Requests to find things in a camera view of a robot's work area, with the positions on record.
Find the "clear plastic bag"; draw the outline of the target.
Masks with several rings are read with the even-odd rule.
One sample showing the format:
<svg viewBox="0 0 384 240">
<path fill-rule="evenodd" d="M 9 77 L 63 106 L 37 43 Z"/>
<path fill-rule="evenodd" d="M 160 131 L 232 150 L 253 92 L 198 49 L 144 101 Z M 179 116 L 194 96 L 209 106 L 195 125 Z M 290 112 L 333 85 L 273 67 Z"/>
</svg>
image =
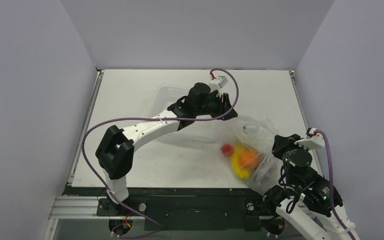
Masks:
<svg viewBox="0 0 384 240">
<path fill-rule="evenodd" d="M 253 118 L 251 116 L 240 115 L 226 121 L 221 127 L 220 135 L 220 154 L 230 167 L 231 157 L 226 157 L 221 152 L 221 146 L 225 143 L 236 145 L 243 144 L 248 149 L 256 152 L 259 157 L 259 164 L 254 169 L 251 177 L 240 179 L 248 188 L 263 195 L 269 189 L 278 184 L 280 176 L 280 162 L 273 156 L 272 147 L 274 137 L 278 130 L 268 117 Z"/>
</svg>

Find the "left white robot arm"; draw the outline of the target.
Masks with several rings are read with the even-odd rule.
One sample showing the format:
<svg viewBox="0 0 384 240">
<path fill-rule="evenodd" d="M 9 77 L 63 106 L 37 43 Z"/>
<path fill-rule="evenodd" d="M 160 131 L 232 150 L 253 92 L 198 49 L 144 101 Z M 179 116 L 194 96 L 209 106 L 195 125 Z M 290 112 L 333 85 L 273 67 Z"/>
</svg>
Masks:
<svg viewBox="0 0 384 240">
<path fill-rule="evenodd" d="M 164 135 L 181 131 L 195 122 L 227 121 L 238 117 L 234 110 L 238 97 L 230 101 L 228 93 L 213 89 L 198 82 L 177 101 L 152 118 L 141 118 L 141 122 L 118 128 L 110 126 L 103 135 L 95 156 L 105 175 L 109 208 L 116 215 L 129 209 L 127 173 L 133 167 L 135 151 Z"/>
</svg>

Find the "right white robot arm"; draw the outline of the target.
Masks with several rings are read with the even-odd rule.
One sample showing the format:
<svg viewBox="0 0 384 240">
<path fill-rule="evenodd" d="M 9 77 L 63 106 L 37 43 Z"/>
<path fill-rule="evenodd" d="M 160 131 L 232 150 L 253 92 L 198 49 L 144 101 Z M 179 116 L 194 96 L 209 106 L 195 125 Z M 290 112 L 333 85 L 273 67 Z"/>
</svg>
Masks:
<svg viewBox="0 0 384 240">
<path fill-rule="evenodd" d="M 262 207 L 282 217 L 307 240 L 357 240 L 343 199 L 333 183 L 333 164 L 326 134 L 309 128 L 307 137 L 276 135 L 272 155 L 282 161 L 278 184 L 263 194 Z M 325 148 L 328 178 L 311 167 L 311 150 Z"/>
</svg>

